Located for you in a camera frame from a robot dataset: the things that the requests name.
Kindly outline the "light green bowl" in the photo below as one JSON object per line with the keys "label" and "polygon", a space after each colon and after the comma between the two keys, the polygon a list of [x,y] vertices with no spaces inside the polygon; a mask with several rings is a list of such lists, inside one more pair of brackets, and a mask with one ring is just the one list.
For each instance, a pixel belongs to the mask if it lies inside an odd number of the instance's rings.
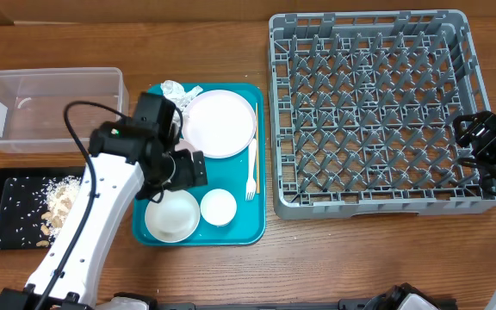
{"label": "light green bowl", "polygon": [[165,191],[159,203],[149,202],[145,211],[148,232],[164,243],[184,241],[196,230],[201,218],[197,200],[189,192]]}

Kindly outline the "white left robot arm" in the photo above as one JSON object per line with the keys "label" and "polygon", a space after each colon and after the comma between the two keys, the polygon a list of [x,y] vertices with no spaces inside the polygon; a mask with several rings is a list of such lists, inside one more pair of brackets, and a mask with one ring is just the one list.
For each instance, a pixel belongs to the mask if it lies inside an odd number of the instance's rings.
{"label": "white left robot arm", "polygon": [[77,146],[86,167],[58,237],[21,290],[4,288],[0,309],[93,309],[102,267],[133,200],[161,202],[166,191],[208,182],[202,152],[177,150],[182,113],[143,92],[132,116],[120,114]]}

